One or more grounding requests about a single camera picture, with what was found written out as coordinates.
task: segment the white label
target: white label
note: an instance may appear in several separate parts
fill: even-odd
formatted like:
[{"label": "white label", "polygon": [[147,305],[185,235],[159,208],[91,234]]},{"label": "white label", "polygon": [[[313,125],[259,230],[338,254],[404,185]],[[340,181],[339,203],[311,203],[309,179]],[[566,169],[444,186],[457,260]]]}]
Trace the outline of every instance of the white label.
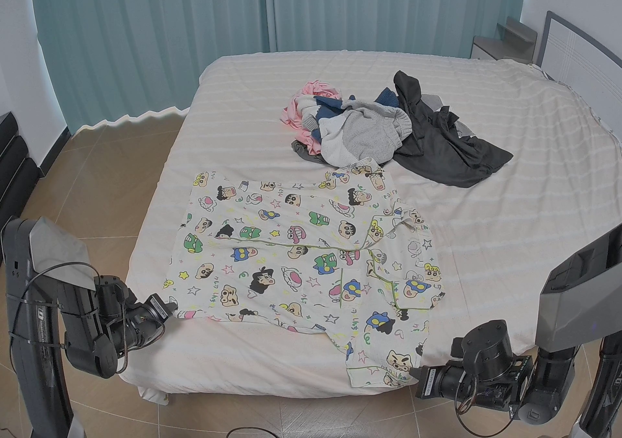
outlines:
[{"label": "white label", "polygon": [[168,317],[168,314],[164,311],[164,309],[160,306],[160,304],[157,302],[155,298],[151,299],[151,304],[154,306],[154,309],[157,310],[158,314],[160,314],[160,317],[166,320]]},{"label": "white label", "polygon": [[432,392],[432,385],[434,384],[434,376],[436,376],[436,369],[430,369],[428,373],[428,380],[425,384],[424,396],[428,396]]}]

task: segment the white headboard panel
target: white headboard panel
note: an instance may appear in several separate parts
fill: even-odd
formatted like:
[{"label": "white headboard panel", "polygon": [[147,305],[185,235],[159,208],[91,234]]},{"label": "white headboard panel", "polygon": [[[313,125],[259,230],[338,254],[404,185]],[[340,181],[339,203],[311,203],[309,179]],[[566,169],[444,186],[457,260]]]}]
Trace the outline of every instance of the white headboard panel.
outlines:
[{"label": "white headboard panel", "polygon": [[562,17],[548,12],[537,65],[581,95],[622,139],[622,60]]}]

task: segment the curtain fold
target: curtain fold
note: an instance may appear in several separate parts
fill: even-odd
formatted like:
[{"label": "curtain fold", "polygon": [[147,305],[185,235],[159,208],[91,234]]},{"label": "curtain fold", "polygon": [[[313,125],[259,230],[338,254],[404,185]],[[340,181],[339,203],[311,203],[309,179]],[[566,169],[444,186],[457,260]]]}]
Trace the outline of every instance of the curtain fold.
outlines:
[{"label": "curtain fold", "polygon": [[52,85],[72,132],[186,108],[220,56],[371,50],[468,56],[474,35],[523,0],[33,0]]}]

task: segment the bed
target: bed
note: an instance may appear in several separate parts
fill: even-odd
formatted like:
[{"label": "bed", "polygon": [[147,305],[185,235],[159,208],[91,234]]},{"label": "bed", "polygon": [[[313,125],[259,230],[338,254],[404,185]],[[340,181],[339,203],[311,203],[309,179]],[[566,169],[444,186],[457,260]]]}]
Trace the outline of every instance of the bed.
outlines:
[{"label": "bed", "polygon": [[[610,58],[602,51],[602,57],[589,54],[593,43],[588,51],[581,48],[583,38],[569,23],[553,14],[547,22],[542,69],[511,60],[363,51],[229,56],[209,65],[138,236],[128,286],[139,298],[154,291],[167,298],[162,283],[198,172],[271,181],[322,178],[326,167],[300,159],[290,146],[293,131],[279,120],[307,81],[321,79],[345,96],[374,98],[386,86],[393,89],[401,69],[419,79],[422,92],[438,94],[478,136],[514,154],[470,189],[434,183],[396,162],[386,165],[402,199],[431,223],[447,290],[432,310],[424,363],[444,364],[455,336],[490,319],[507,320],[515,352],[532,348],[548,272],[622,220],[618,140],[577,92],[543,72],[567,78],[579,55],[581,63],[602,71],[598,60]],[[615,78],[620,70],[616,64],[599,77]],[[590,84],[598,76],[575,75]],[[599,88],[575,83],[595,101],[590,107],[600,106],[601,97],[588,91]],[[615,116],[608,120],[612,125]],[[121,377],[167,393],[319,398],[385,391],[352,387],[343,355],[324,335],[208,319],[171,319],[159,343],[132,353]]]}]

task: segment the pile of clothes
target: pile of clothes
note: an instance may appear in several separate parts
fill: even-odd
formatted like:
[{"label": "pile of clothes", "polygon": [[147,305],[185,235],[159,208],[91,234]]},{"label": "pile of clothes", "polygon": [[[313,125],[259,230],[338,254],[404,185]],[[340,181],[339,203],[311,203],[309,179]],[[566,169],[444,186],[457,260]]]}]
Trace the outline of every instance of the pile of clothes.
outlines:
[{"label": "pile of clothes", "polygon": [[347,100],[332,85],[307,83],[281,120],[296,130],[294,151],[310,162],[346,167],[371,157],[446,185],[471,187],[513,157],[478,138],[439,96],[422,95],[419,81],[402,71],[397,94],[385,88],[375,100]]}]

